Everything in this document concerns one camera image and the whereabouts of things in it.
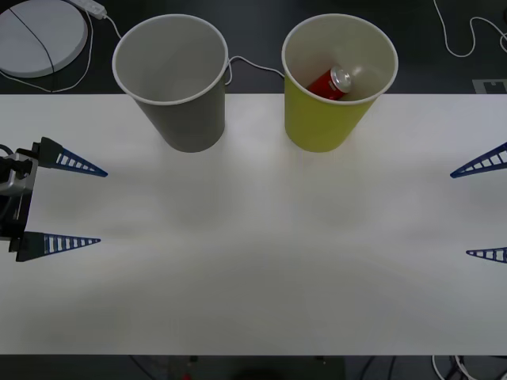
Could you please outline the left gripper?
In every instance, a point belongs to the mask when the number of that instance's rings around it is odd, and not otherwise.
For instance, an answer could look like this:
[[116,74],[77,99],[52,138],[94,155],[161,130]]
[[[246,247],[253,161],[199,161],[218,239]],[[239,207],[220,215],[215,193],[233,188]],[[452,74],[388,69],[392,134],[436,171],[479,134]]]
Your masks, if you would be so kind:
[[107,177],[107,172],[46,137],[33,143],[32,151],[2,148],[1,152],[4,153],[1,156],[1,240],[11,239],[9,252],[16,253],[16,262],[35,260],[101,242],[100,238],[94,237],[24,231],[38,162],[44,168],[96,177]]

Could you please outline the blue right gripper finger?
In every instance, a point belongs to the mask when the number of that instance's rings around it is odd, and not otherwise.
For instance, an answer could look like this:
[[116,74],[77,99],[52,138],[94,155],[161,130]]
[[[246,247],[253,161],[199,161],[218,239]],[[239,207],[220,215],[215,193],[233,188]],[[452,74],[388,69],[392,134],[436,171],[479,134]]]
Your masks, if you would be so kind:
[[467,250],[466,254],[471,257],[477,257],[483,260],[493,261],[501,264],[507,263],[507,248],[494,249],[472,249]]
[[504,142],[500,146],[460,166],[450,174],[450,177],[459,178],[473,174],[488,173],[495,170],[506,169],[506,166],[506,143]]

